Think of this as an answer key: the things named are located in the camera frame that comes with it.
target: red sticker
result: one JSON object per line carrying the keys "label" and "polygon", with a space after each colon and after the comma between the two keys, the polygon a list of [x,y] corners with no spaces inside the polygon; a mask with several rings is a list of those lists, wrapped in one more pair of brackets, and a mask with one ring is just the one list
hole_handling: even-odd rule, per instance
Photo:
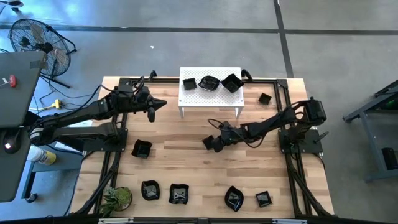
{"label": "red sticker", "polygon": [[13,88],[17,86],[17,78],[15,75],[10,75],[10,86]]}

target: yellow connector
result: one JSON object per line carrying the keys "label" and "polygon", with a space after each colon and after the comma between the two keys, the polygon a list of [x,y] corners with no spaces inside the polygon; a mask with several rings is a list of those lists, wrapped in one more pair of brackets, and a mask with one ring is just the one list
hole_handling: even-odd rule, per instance
{"label": "yellow connector", "polygon": [[56,109],[61,108],[61,101],[58,100],[58,99],[55,100],[55,108],[56,108]]}
{"label": "yellow connector", "polygon": [[56,108],[56,109],[60,109],[61,108],[61,101],[56,99],[55,103],[51,104],[51,106],[49,106],[49,108]]}

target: black square bowl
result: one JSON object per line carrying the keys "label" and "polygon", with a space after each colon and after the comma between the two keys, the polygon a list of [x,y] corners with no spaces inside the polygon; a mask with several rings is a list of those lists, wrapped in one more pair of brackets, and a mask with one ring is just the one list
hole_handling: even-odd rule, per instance
{"label": "black square bowl", "polygon": [[235,74],[228,75],[221,84],[231,93],[236,92],[243,86],[242,80],[240,80]]}
{"label": "black square bowl", "polygon": [[149,156],[151,147],[152,143],[138,139],[134,144],[134,149],[132,150],[131,154],[135,157],[146,159]]}
{"label": "black square bowl", "polygon": [[188,203],[188,189],[189,186],[187,184],[172,184],[170,186],[169,202],[174,205],[186,205]]}
{"label": "black square bowl", "polygon": [[184,85],[184,90],[193,90],[197,88],[197,82],[195,81],[195,78],[188,78],[182,80],[182,83]]}
{"label": "black square bowl", "polygon": [[271,96],[261,93],[261,96],[259,98],[259,102],[262,103],[263,105],[268,105],[269,101],[271,100]]}
{"label": "black square bowl", "polygon": [[259,203],[260,208],[272,204],[271,197],[269,196],[268,191],[256,194],[256,199]]}
{"label": "black square bowl", "polygon": [[160,198],[159,184],[154,180],[142,181],[141,194],[145,200],[158,200]]}

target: fan guard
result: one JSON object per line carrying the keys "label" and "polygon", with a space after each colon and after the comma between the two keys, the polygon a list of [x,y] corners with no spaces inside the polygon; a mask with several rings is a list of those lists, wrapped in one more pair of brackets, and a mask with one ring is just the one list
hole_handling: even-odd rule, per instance
{"label": "fan guard", "polygon": [[67,39],[51,26],[34,19],[19,19],[12,25],[9,38],[16,52],[41,50],[47,54],[43,75],[56,77],[68,70],[71,52],[64,41]]}

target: black dish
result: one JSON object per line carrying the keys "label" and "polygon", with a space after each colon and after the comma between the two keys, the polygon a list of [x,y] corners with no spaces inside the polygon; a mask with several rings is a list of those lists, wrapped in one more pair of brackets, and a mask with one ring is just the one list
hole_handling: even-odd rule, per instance
{"label": "black dish", "polygon": [[261,93],[261,96],[259,98],[260,103],[262,103],[263,105],[268,105],[270,100],[271,100],[271,96],[269,96],[265,93]]}
{"label": "black dish", "polygon": [[145,200],[158,200],[160,198],[159,184],[154,180],[142,181],[141,194]]}
{"label": "black dish", "polygon": [[259,202],[260,208],[272,204],[268,191],[256,194],[256,199]]}
{"label": "black dish", "polygon": [[230,93],[236,92],[239,88],[243,86],[242,80],[240,80],[235,74],[228,75],[223,81],[221,81],[221,84],[223,84],[223,86]]}
{"label": "black dish", "polygon": [[169,202],[186,205],[188,203],[188,189],[189,186],[187,184],[172,184],[170,186]]}
{"label": "black dish", "polygon": [[231,186],[225,194],[225,204],[235,212],[239,211],[243,204],[243,193]]}
{"label": "black dish", "polygon": [[205,90],[215,91],[219,84],[220,81],[216,77],[207,75],[200,80],[198,85]]}
{"label": "black dish", "polygon": [[182,80],[182,83],[184,85],[184,90],[193,90],[197,88],[197,82],[195,81],[195,78],[188,78]]}
{"label": "black dish", "polygon": [[146,159],[149,156],[151,147],[152,143],[137,140],[136,143],[134,144],[134,149],[132,150],[131,154],[135,157]]}

